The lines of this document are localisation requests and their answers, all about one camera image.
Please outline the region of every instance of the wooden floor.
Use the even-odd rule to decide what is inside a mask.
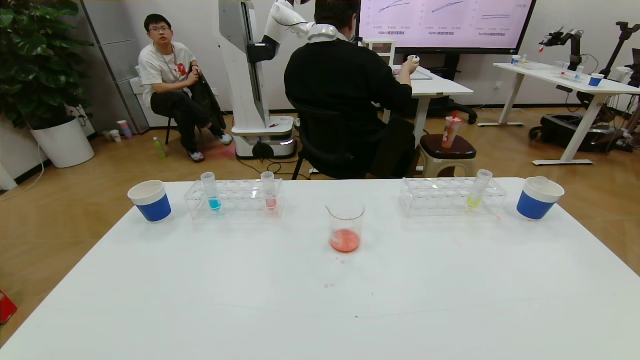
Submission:
[[[524,122],[525,128],[465,125],[460,135],[476,147],[479,168],[491,170],[496,177],[546,176],[561,184],[566,195],[560,205],[640,274],[640,151],[579,154],[595,161],[595,166],[535,167],[532,160],[556,160],[563,153],[561,148],[528,138],[529,129],[540,123],[542,115],[557,112],[563,110],[515,111],[510,120]],[[480,122],[496,121],[499,115],[500,110],[479,111]],[[428,120],[429,132],[442,133],[443,128],[444,120]],[[150,179],[194,181],[206,171],[222,180],[259,178],[236,160],[233,146],[222,146],[209,133],[199,138],[205,162],[195,164],[187,158],[176,132],[172,132],[168,158],[160,160],[152,138],[164,139],[164,135],[164,131],[150,131],[122,143],[98,138],[92,142],[94,159],[73,168],[49,167],[31,190],[0,202],[0,289],[19,307],[0,327],[0,346],[131,209],[127,191],[133,185]],[[246,163],[261,171],[268,164]],[[294,165],[283,165],[281,172],[292,172]],[[308,175],[309,168],[306,163],[302,174]],[[23,191],[35,178],[0,199]]]

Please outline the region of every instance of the green bottle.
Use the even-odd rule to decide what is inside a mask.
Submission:
[[[166,159],[166,153],[164,152],[164,147],[158,138],[154,138],[154,147],[156,148],[156,153],[158,154],[158,158]]]

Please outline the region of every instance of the man in black sweater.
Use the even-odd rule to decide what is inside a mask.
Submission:
[[[351,43],[359,9],[359,0],[316,1],[316,23],[334,26],[338,39],[312,40],[296,50],[285,71],[285,88],[298,104],[344,114],[349,150],[358,166],[368,169],[386,126],[372,102],[403,115],[413,108],[411,74],[418,65],[404,63],[396,80],[380,56]]]

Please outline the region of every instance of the white t-shirt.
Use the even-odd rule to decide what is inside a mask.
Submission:
[[[162,55],[153,44],[148,45],[142,52],[140,63],[140,77],[145,85],[145,104],[151,109],[151,96],[154,94],[153,84],[173,84],[184,81],[189,76],[189,64],[196,59],[193,53],[179,42],[173,43],[174,51],[171,55]]]

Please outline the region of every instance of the man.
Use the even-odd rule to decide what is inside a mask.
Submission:
[[[147,36],[153,44],[140,52],[140,76],[146,86],[144,98],[156,114],[173,118],[178,125],[182,146],[196,162],[204,161],[195,142],[195,126],[209,129],[223,144],[229,145],[231,136],[211,123],[205,111],[190,98],[189,87],[194,85],[202,70],[193,53],[179,42],[172,42],[171,23],[162,15],[151,14],[145,20]]]
[[[343,113],[349,151],[356,164],[366,170],[386,126],[372,102],[402,115],[414,108],[411,74],[418,65],[404,63],[396,80],[380,56],[352,44],[359,9],[358,0],[316,1],[316,23],[334,26],[338,39],[299,48],[285,71],[285,89],[288,98],[298,104]]]

